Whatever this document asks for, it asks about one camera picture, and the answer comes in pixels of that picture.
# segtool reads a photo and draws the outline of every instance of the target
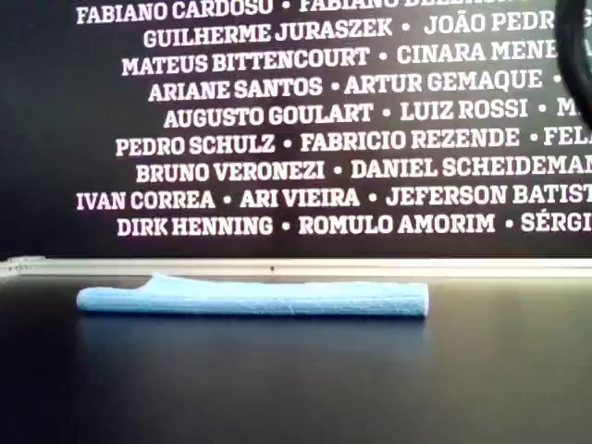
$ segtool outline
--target blue sponge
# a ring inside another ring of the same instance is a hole
[[[188,315],[380,315],[426,317],[426,284],[219,282],[154,275],[135,290],[89,288],[90,312]]]

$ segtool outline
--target black backdrop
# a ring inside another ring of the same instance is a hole
[[[587,202],[539,203],[519,205],[508,202],[497,205],[417,205],[386,206],[381,203],[390,187],[400,186],[462,186],[524,184],[586,183],[586,175],[547,175],[521,177],[475,178],[416,178],[416,179],[360,179],[349,178],[349,161],[373,158],[431,157],[439,165],[444,157],[492,155],[580,155],[590,151],[582,145],[543,145],[545,126],[578,126],[577,117],[556,117],[557,98],[565,92],[554,81],[557,74],[555,60],[524,59],[513,61],[480,61],[446,64],[402,64],[396,57],[402,44],[475,43],[483,42],[490,54],[492,41],[526,41],[552,39],[552,31],[485,31],[467,34],[425,35],[422,31],[432,15],[452,14],[460,10],[468,14],[490,14],[502,11],[552,10],[549,0],[528,2],[498,2],[486,5],[460,6],[399,6],[397,8],[344,10],[337,12],[297,12],[299,3],[283,9],[275,3],[271,16],[228,18],[200,18],[148,23],[112,25],[76,24],[76,5],[70,2],[32,1],[2,2],[0,6],[0,150],[2,159],[2,191],[0,194],[0,256],[47,255],[53,257],[500,257],[500,256],[589,256],[592,242],[588,232],[524,232],[521,215],[542,209],[564,214],[590,211]],[[101,2],[78,2],[82,5],[101,5]],[[220,26],[236,23],[272,23],[274,30],[280,22],[305,20],[393,18],[392,37],[344,40],[322,40],[292,43],[254,43],[245,45],[196,46],[150,50],[143,47],[142,34],[148,29]],[[401,30],[409,23],[408,31]],[[334,48],[367,46],[371,49],[368,66],[355,68],[311,68],[298,72],[247,71],[195,74],[190,76],[122,77],[122,57],[155,55],[210,54],[268,49]],[[376,54],[387,52],[388,60]],[[345,97],[328,86],[338,80],[344,85],[350,75],[420,73],[425,79],[435,71],[468,71],[511,69],[542,69],[544,86],[535,89],[485,90],[473,92],[422,92],[361,94]],[[323,79],[324,93],[320,97],[278,97],[260,100],[217,100],[205,103],[149,104],[150,85],[164,81],[237,80],[278,77],[312,77]],[[528,118],[495,120],[439,120],[400,122],[399,103],[427,100],[467,100],[493,98],[525,98]],[[163,129],[168,109],[208,106],[253,106],[290,104],[343,104],[371,102],[375,105],[371,123],[277,126],[223,129]],[[544,104],[547,113],[537,107]],[[385,118],[380,109],[390,106],[393,114]],[[520,128],[520,146],[477,149],[387,150],[379,152],[303,153],[298,134],[303,131],[352,130],[411,130],[454,129],[484,127]],[[175,158],[116,157],[115,140],[126,137],[190,137],[204,134],[277,134],[277,139],[292,138],[294,146],[283,148],[277,143],[273,154],[233,154],[202,156],[190,154]],[[538,142],[529,134],[538,132]],[[135,165],[139,163],[190,163],[225,161],[298,161],[324,160],[327,179],[303,182],[220,182],[206,183],[136,184]],[[334,166],[342,166],[343,174],[331,174]],[[279,208],[245,209],[238,202],[245,190],[287,189],[306,187],[353,187],[361,206],[358,208]],[[217,209],[142,211],[78,211],[77,192],[134,190],[209,190]],[[376,193],[377,202],[368,202],[367,195]],[[231,195],[233,204],[222,204],[222,196]],[[401,217],[427,214],[494,213],[495,232],[479,234],[397,233]],[[119,217],[172,216],[272,216],[274,233],[271,236],[191,236],[191,237],[119,237]],[[389,215],[395,231],[391,234],[308,235],[298,234],[300,215]],[[505,221],[515,221],[507,228]],[[281,224],[290,222],[293,229],[283,230]]]

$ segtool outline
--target blue object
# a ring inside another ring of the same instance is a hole
[[[426,317],[426,284],[219,282],[154,275],[134,290],[89,288],[90,312],[188,315],[381,315]]]

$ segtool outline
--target metal edge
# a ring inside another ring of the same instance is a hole
[[[13,258],[22,276],[261,278],[592,278],[592,259],[45,259]]]

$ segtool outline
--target black tabletop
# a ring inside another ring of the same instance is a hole
[[[590,442],[592,280],[432,280],[425,322],[76,311],[144,280],[1,285],[0,442]]]

